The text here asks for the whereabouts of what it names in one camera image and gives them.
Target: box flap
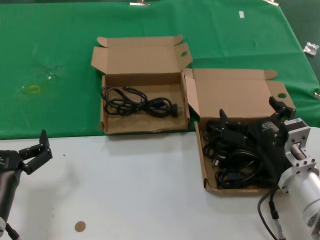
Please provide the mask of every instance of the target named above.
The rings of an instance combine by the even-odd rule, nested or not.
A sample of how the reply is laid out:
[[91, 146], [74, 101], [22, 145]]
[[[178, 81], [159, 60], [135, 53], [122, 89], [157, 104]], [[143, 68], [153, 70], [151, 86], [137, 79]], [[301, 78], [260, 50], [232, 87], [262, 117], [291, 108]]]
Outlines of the box flap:
[[105, 74], [178, 73], [192, 62], [182, 35], [98, 37], [91, 65]]
[[208, 177], [207, 177], [207, 172], [206, 172], [206, 167], [205, 167], [205, 162], [204, 162], [204, 155], [203, 155], [203, 152], [202, 152], [202, 145], [201, 145], [201, 137], [200, 137], [199, 127], [198, 127], [198, 123], [196, 121], [194, 122], [194, 128], [195, 128], [196, 142], [198, 144], [198, 150], [199, 150], [199, 156], [200, 156], [203, 187], [206, 188], [206, 186], [209, 185], [209, 183], [208, 183]]
[[119, 37], [107, 38], [99, 36], [98, 43], [105, 48], [112, 47], [147, 47], [147, 46], [175, 46], [180, 44], [184, 36], [162, 36], [162, 37]]
[[189, 104], [201, 118], [219, 118], [220, 109], [231, 119], [263, 118], [274, 113], [265, 80], [276, 77], [276, 71], [204, 68], [185, 69], [183, 73]]
[[[103, 88], [106, 85], [106, 77], [102, 76], [102, 81], [101, 81], [101, 88]], [[106, 101], [101, 98], [101, 108], [100, 108], [100, 123], [101, 126], [99, 126], [99, 128], [105, 129], [107, 128], [107, 118], [106, 116], [106, 112], [104, 110], [104, 105], [105, 105]]]

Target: stain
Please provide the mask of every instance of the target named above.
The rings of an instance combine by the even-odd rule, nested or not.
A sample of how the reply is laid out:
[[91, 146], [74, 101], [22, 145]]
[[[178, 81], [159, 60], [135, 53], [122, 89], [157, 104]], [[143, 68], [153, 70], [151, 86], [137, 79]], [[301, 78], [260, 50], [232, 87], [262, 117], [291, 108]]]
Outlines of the stain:
[[81, 233], [86, 229], [86, 223], [84, 221], [78, 221], [75, 226], [74, 229], [78, 232]]
[[28, 94], [39, 94], [41, 93], [41, 87], [39, 85], [30, 85], [27, 89]]

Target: black connector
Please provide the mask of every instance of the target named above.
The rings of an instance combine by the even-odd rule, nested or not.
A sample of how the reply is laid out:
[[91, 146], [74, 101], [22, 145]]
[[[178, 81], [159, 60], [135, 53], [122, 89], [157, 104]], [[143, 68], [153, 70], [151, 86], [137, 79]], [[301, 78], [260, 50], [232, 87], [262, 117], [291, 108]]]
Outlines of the black connector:
[[229, 172], [226, 177], [229, 181], [240, 181], [244, 178], [240, 172]]
[[275, 202], [269, 201], [270, 213], [273, 220], [279, 219], [278, 211], [276, 210]]
[[173, 117], [177, 117], [178, 116], [178, 105], [176, 103], [171, 105], [171, 107], [170, 107], [170, 115], [173, 116]]

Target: box lid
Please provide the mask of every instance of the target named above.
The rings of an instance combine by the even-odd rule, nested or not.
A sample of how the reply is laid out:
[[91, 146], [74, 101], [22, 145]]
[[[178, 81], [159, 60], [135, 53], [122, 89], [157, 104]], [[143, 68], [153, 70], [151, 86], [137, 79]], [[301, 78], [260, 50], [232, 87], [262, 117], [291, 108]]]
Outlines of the box lid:
[[98, 37], [91, 65], [105, 74], [178, 73], [192, 57], [183, 36]]
[[[274, 70], [186, 68], [183, 73], [189, 105], [201, 118], [219, 118], [220, 109], [230, 119], [268, 117], [274, 113], [269, 98], [289, 96], [283, 83], [266, 81], [277, 76]], [[280, 101], [294, 107], [290, 97]]]

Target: white label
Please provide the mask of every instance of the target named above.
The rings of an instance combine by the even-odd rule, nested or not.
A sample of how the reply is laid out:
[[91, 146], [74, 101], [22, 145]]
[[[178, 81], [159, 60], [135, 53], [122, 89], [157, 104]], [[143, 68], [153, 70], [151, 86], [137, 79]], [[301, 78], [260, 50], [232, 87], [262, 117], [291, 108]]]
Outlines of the white label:
[[244, 11], [239, 11], [239, 16], [241, 19], [245, 18], [245, 12]]
[[292, 119], [290, 121], [285, 121], [284, 124], [285, 125], [290, 125], [290, 124], [295, 124], [295, 123], [298, 123], [298, 122], [301, 122], [302, 119], [301, 118], [296, 118], [296, 119]]

